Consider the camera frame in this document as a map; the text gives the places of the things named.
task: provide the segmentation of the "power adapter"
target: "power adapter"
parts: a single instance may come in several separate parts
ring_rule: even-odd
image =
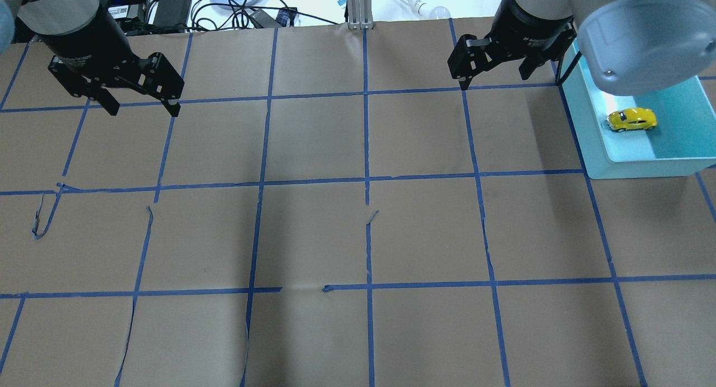
[[[186,25],[189,18],[191,0],[154,0],[157,3],[157,10],[154,13],[152,24],[156,27],[179,27]],[[182,33],[186,30],[166,30],[164,33]]]

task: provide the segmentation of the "white table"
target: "white table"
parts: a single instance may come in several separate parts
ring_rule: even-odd
[[[343,22],[345,8],[338,5],[338,0],[284,0],[289,7],[297,7],[299,12],[316,15],[335,22]],[[423,0],[433,5],[442,5],[450,10],[453,18],[464,17],[492,17],[500,3],[500,0]],[[199,6],[207,4],[209,0],[202,0]],[[260,6],[282,7],[278,0],[264,0]],[[276,16],[275,10],[267,10],[272,17]],[[223,23],[230,15],[229,10],[212,6],[203,9],[199,17],[211,18],[217,25]],[[400,0],[373,0],[374,21],[409,21],[420,20]],[[297,26],[325,25],[325,22],[314,20],[310,17],[301,17]],[[211,27],[211,23],[204,23],[205,27]]]

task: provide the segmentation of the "grid square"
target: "grid square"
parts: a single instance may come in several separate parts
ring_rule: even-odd
[[[182,99],[266,96],[273,41],[273,30],[194,35]]]
[[[716,75],[716,63],[711,64],[711,67],[704,69],[699,75],[704,77]]]
[[[87,99],[70,96],[47,69],[52,56],[54,53],[47,45],[30,44],[3,108],[84,105]]]
[[[453,50],[447,20],[378,22],[368,31],[371,91],[458,87],[446,61]]]
[[[504,385],[490,288],[374,290],[376,385]]]
[[[702,79],[701,86],[704,87],[704,92],[708,96],[711,107],[716,109],[716,79]]]
[[[49,231],[30,234],[40,196],[7,196],[3,209],[0,291],[132,290],[147,231],[152,193],[63,194]],[[54,199],[47,196],[40,229]]]
[[[263,191],[257,287],[366,282],[363,183],[268,186]]]
[[[0,114],[0,191],[55,188],[81,114],[80,110]]]
[[[695,176],[592,185],[619,275],[716,272],[716,222]]]
[[[32,260],[38,256],[38,246],[30,230],[40,196],[0,196],[0,293],[26,292],[31,278]],[[54,195],[45,196],[45,210],[40,226],[47,223]]]
[[[499,280],[610,276],[583,175],[495,176],[482,184]]]
[[[265,123],[264,101],[184,105],[174,121],[162,182],[258,181]]]
[[[361,96],[271,104],[266,180],[365,176]]]
[[[0,385],[113,385],[131,313],[132,298],[26,300]]]
[[[488,279],[473,178],[371,183],[373,282]]]
[[[362,32],[347,25],[290,27],[276,42],[274,95],[363,91]]]
[[[10,86],[10,81],[15,74],[22,53],[25,51],[25,46],[23,43],[15,43],[8,46],[7,50],[2,53],[2,59],[0,59],[0,102],[5,97],[7,87]]]
[[[156,186],[168,128],[163,106],[123,107],[117,117],[90,109],[67,183],[79,188]]]
[[[187,43],[189,43],[188,34],[130,36],[128,40],[132,52],[139,58],[148,58],[151,53],[159,51],[169,60],[177,73],[181,74]],[[154,97],[142,95],[132,89],[110,89],[110,92],[120,103],[158,102]]]
[[[246,385],[368,385],[366,292],[254,295]]]
[[[235,387],[246,354],[246,295],[140,297],[122,387]]]
[[[2,346],[2,349],[5,349],[5,342],[10,336],[10,329],[12,328],[12,322],[15,321],[15,313],[17,313],[19,304],[20,299],[0,300],[0,346]]]
[[[639,385],[614,285],[500,287],[512,385]]]
[[[248,287],[256,196],[257,187],[162,191],[141,288]]]
[[[706,186],[706,192],[709,194],[709,198],[711,198],[711,204],[716,204],[716,170],[712,168],[706,169],[701,171],[700,175],[704,186]]]
[[[716,281],[624,282],[649,385],[710,385],[716,377]]]
[[[371,96],[370,174],[472,173],[460,92]]]
[[[468,92],[481,171],[580,168],[557,87]]]
[[[455,39],[465,34],[475,35],[481,39],[490,33],[492,28],[493,17],[482,18],[459,18],[453,20],[455,26]],[[470,86],[494,86],[495,84],[534,84],[534,83],[554,83],[554,71],[552,65],[547,63],[539,67],[526,81],[520,76],[519,67],[522,60],[507,61],[502,63],[490,71],[481,73],[473,78]]]

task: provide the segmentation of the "light blue plastic bin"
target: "light blue plastic bin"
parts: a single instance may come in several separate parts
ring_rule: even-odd
[[[565,64],[577,51],[575,43]],[[563,89],[591,178],[688,176],[716,163],[716,114],[698,77],[641,96],[612,96],[599,91],[581,59]],[[659,125],[613,132],[607,115],[627,107],[654,110]]]

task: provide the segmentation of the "robotic arm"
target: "robotic arm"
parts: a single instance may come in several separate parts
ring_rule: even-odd
[[[716,60],[716,0],[502,0],[490,33],[463,35],[447,61],[464,90],[522,60],[527,79],[577,38],[596,85],[633,96],[673,86]]]
[[[55,54],[48,69],[74,97],[89,97],[117,115],[107,90],[128,87],[179,114],[184,80],[162,53],[141,59],[100,0],[0,0],[0,53],[15,31],[15,15]]]

